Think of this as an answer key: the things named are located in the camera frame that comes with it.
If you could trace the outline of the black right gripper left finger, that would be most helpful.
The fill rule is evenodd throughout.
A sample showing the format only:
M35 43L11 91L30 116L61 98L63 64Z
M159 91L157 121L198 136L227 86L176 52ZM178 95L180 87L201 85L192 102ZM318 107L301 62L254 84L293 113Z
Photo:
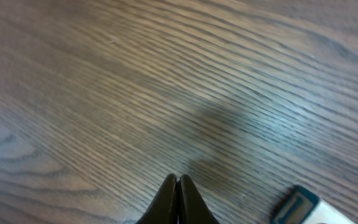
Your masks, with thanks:
M178 221L177 177L168 174L137 224L176 224Z

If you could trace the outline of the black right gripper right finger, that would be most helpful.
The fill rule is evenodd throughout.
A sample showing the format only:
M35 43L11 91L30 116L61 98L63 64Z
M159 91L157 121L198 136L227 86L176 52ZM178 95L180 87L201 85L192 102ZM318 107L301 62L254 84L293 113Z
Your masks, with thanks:
M219 224L189 175L182 175L178 187L180 224Z

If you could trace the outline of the wooden block blue letter P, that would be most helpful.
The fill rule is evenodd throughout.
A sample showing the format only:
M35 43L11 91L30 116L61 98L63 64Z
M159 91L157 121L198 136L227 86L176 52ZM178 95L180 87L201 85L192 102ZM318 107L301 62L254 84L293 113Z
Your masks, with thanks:
M296 185L270 224L356 224L325 200Z

